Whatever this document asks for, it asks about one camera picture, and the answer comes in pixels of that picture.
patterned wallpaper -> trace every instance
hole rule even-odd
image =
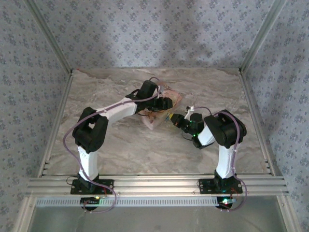
[[[0,231],[37,175],[67,74],[21,0],[0,1]]]
[[[75,68],[235,68],[273,0],[36,2]]]
[[[248,68],[261,122],[309,231],[309,2],[288,1]]]

marble surface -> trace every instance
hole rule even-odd
[[[264,173],[266,167],[244,92],[235,70],[217,69],[114,69],[74,71],[61,125],[53,146],[46,174],[75,174],[78,165],[66,152],[62,138],[74,125],[84,108],[101,108],[122,99],[139,88],[145,79],[156,76],[183,96],[176,112],[188,105],[207,106],[212,112],[227,109],[247,127],[238,152],[238,173]],[[204,116],[206,110],[200,110]],[[69,148],[77,153],[73,138]],[[215,143],[202,150],[182,138],[181,130],[170,121],[148,129],[134,115],[115,122],[107,131],[99,151],[101,174],[125,173],[213,173],[218,162]]]

blue floral wallpaper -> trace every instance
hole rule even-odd
[[[288,1],[248,68],[268,142],[309,231],[309,2]]]
[[[37,175],[68,75],[21,0],[0,1],[0,231]]]
[[[36,0],[70,65],[239,67],[273,0]]]

marble tabletop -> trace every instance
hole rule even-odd
[[[70,93],[61,125],[45,174],[76,174],[76,160],[62,145],[65,132],[73,126],[84,108],[102,108],[121,100],[140,88],[143,81],[156,76],[181,93],[183,100],[176,110],[184,114],[188,105],[207,106],[212,112],[229,110],[247,128],[237,155],[238,173],[265,173],[266,167],[248,104],[235,70],[217,69],[114,69],[74,71]],[[206,110],[199,110],[203,116]],[[99,150],[100,174],[137,173],[213,173],[219,147],[215,143],[199,150],[182,138],[181,130],[166,121],[154,130],[148,129],[134,115],[108,128]],[[76,154],[72,136],[67,144]]]

gray vent strip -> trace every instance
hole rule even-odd
[[[264,42],[266,36],[268,35],[269,31],[271,30],[272,26],[274,25],[277,17],[279,16],[281,9],[285,5],[286,0],[275,0],[264,20],[261,28],[259,29],[249,51],[247,52],[241,66],[241,74],[244,74],[250,64],[252,63],[253,59],[255,58],[257,52],[259,51],[262,43]]]
[[[46,40],[48,41],[55,55],[59,59],[60,64],[67,73],[70,73],[71,67],[67,62],[67,60],[65,59],[65,56],[63,55],[59,45],[57,44],[54,35],[52,34],[47,23],[45,22],[44,17],[42,16],[37,4],[33,0],[24,0],[24,2],[26,6],[29,8],[30,13],[34,17],[35,21],[39,25],[41,31],[43,32]]]
[[[113,198],[100,199],[99,204],[91,206],[111,206]],[[163,207],[163,206],[217,206],[216,197],[121,197],[117,199],[117,207]],[[80,198],[38,198],[37,207],[82,206]]]

